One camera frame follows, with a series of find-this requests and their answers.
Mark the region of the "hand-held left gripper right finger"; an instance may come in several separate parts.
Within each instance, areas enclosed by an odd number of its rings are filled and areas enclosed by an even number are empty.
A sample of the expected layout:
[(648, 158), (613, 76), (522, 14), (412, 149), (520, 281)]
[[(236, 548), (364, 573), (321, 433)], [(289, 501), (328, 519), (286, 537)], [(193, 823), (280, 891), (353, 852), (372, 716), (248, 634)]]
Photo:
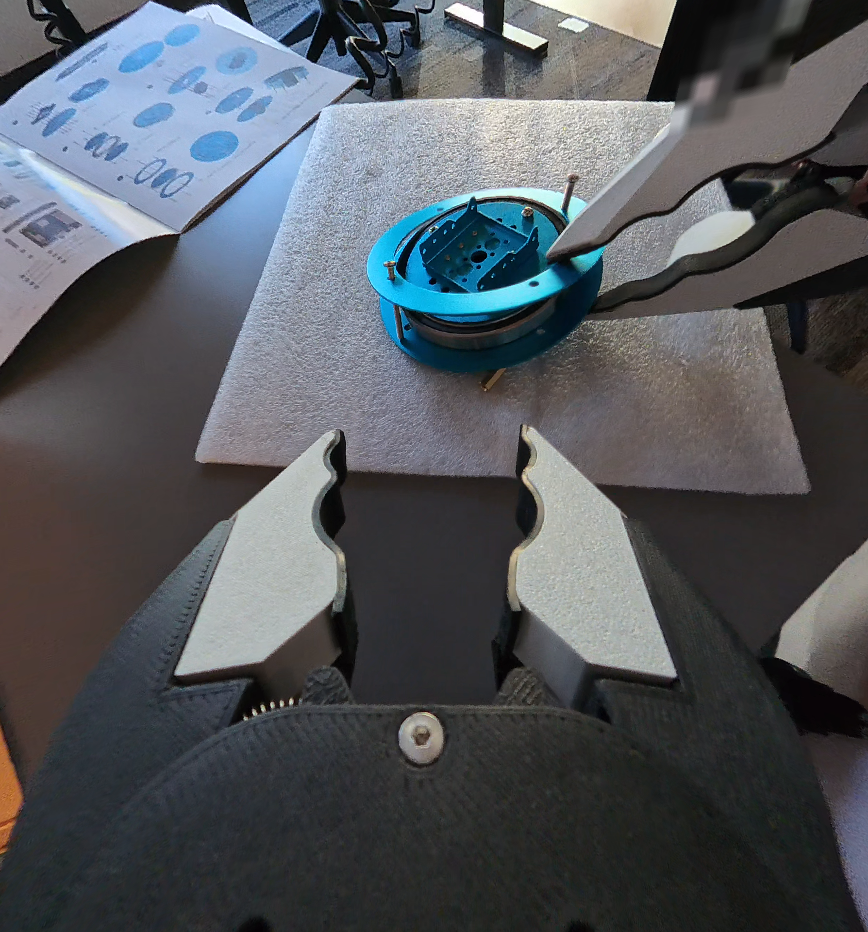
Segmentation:
[(497, 685), (527, 666), (563, 706), (597, 680), (670, 687), (676, 669), (624, 516), (535, 428), (522, 425), (506, 609), (493, 641)]

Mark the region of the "white foam sheet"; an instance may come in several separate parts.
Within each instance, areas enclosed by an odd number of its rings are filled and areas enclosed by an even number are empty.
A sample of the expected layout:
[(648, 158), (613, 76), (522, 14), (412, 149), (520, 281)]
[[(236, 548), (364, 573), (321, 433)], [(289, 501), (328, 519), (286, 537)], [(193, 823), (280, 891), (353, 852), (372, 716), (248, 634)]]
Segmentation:
[(596, 483), (810, 489), (761, 310), (588, 321), (489, 391), (384, 331), (369, 250), (398, 220), (488, 187), (586, 197), (668, 121), (667, 103), (406, 100), (324, 110), (197, 448), (285, 466), (324, 432), (359, 472), (514, 472), (521, 423)]

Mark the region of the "open instruction booklet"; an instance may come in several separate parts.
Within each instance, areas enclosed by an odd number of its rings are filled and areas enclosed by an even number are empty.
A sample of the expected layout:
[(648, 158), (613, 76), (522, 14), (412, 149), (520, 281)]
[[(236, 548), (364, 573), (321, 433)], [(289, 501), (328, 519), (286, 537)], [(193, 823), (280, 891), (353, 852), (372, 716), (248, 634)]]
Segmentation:
[(0, 108), (0, 366), (78, 278), (178, 235), (356, 84), (148, 3)]

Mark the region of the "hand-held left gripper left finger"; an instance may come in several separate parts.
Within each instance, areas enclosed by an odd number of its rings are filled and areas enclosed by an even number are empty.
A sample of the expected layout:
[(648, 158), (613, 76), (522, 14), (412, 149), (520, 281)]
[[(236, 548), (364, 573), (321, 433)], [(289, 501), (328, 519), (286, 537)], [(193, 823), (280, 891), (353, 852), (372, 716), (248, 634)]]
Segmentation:
[(324, 433), (236, 514), (175, 677), (252, 677), (300, 689), (320, 666), (352, 676), (358, 642), (346, 559), (346, 439)]

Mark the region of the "blue metal turntable assembly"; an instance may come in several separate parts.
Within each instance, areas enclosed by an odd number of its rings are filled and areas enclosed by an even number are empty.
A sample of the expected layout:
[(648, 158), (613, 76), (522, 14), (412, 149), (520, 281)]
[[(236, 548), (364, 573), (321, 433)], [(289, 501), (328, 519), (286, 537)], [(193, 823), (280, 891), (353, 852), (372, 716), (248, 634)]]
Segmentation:
[[(426, 366), (465, 373), (527, 362), (565, 339), (594, 303), (603, 251), (551, 263), (547, 252), (586, 206), (534, 188), (442, 200), (390, 227), (367, 275), (396, 347)], [(384, 262), (397, 261), (398, 283)], [(393, 303), (402, 310), (398, 343)]]

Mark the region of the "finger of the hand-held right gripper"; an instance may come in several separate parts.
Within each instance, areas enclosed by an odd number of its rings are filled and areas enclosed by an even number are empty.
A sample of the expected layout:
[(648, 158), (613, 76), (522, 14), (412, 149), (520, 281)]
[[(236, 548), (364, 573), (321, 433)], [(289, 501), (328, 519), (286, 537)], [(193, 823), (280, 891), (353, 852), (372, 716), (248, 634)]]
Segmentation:
[(761, 216), (725, 211), (677, 239), (668, 266), (600, 295), (592, 314), (631, 319), (730, 309), (868, 255), (868, 219), (829, 183), (782, 191)]
[(867, 83), (868, 20), (791, 65), (783, 81), (735, 94), (720, 116), (706, 115), (706, 91), (696, 90), (568, 224), (548, 260), (583, 254), (638, 220), (672, 213), (729, 169), (813, 152)]

